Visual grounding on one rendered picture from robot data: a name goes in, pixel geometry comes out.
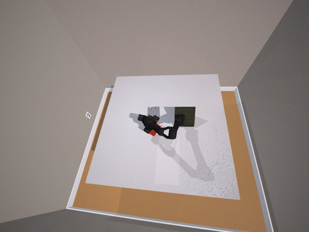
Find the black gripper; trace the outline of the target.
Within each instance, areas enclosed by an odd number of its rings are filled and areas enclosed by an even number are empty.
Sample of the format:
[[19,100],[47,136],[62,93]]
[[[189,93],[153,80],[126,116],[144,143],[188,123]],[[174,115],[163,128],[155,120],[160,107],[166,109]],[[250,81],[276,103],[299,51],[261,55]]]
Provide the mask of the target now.
[[[154,115],[153,117],[155,117],[155,120],[153,121],[153,123],[155,123],[155,124],[156,124],[156,123],[157,123],[157,121],[159,120],[159,117],[158,117],[158,116],[156,116],[156,115]],[[156,121],[156,120],[157,120],[157,121]],[[145,128],[144,128],[144,132],[146,132],[146,133],[148,133],[148,134],[151,132],[151,130],[152,130],[152,129],[151,129],[151,128],[149,128],[149,127],[145,127]]]

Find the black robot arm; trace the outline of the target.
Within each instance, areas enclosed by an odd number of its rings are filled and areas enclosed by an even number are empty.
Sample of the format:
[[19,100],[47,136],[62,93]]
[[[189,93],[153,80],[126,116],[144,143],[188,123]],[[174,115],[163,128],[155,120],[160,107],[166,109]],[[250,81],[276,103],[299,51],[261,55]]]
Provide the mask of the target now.
[[[155,117],[152,117],[152,116],[139,115],[138,120],[142,121],[142,123],[144,124],[145,127],[151,128],[156,133],[158,133],[158,135],[163,136],[166,139],[174,140],[174,139],[176,139],[177,130],[178,130],[179,126],[184,125],[185,115],[184,114],[178,114],[177,117],[175,118],[174,126],[173,127],[168,126],[168,127],[165,127],[165,128],[162,128],[162,127],[156,125],[155,123],[153,123],[153,121],[155,120]],[[169,129],[169,135],[168,136],[164,134],[164,130],[167,130],[167,129]]]

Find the red square plate with corner holes and grey block handle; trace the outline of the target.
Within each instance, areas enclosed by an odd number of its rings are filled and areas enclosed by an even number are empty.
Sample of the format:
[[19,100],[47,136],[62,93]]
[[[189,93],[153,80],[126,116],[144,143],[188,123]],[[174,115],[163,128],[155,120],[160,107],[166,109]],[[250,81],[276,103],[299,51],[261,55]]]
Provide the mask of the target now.
[[150,134],[155,136],[156,132],[154,130],[151,130]]

